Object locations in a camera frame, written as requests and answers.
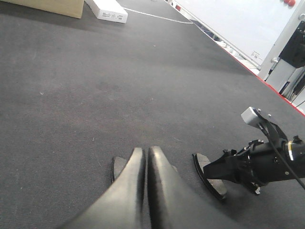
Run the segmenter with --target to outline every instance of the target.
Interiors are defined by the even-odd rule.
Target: cardboard box
[[[98,19],[126,23],[128,13],[116,0],[85,0]]]
[[[1,0],[66,16],[81,18],[84,0]]]

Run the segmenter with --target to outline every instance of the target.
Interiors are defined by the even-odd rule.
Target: red object
[[[288,2],[288,6],[294,6],[295,5],[295,0],[290,0]]]

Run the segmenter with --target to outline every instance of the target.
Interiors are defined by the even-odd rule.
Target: white box
[[[128,13],[116,0],[85,0],[98,19],[126,23]]]

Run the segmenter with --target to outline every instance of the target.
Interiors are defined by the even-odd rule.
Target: black cable
[[[288,165],[288,163],[286,162],[286,160],[282,157],[282,155],[278,152],[278,150],[276,149],[275,145],[273,144],[270,135],[268,134],[268,132],[265,130],[265,128],[263,128],[262,125],[258,125],[260,130],[263,132],[263,134],[268,138],[268,141],[270,143],[270,145],[272,146],[273,150],[275,151],[275,153],[277,154],[277,156],[281,159],[281,161],[283,162],[283,164],[287,167],[287,169],[291,172],[291,174],[295,177],[295,179],[297,180],[297,182],[302,186],[302,188],[305,190],[305,184],[301,181],[301,179],[297,176],[297,174],[292,170],[292,168]]]

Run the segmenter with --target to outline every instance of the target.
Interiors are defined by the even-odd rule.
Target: gray carpet
[[[120,3],[186,21],[162,0]],[[293,180],[260,196],[226,182],[224,204],[201,183],[192,153],[214,160],[263,138],[242,121],[247,107],[273,114],[289,138],[305,138],[305,123],[195,25],[134,12],[126,24],[101,21],[87,5],[78,20],[0,2],[0,31],[1,229],[56,228],[107,189],[113,156],[152,145],[203,208],[252,229],[305,227],[304,192]],[[143,217],[149,229],[146,197]]]

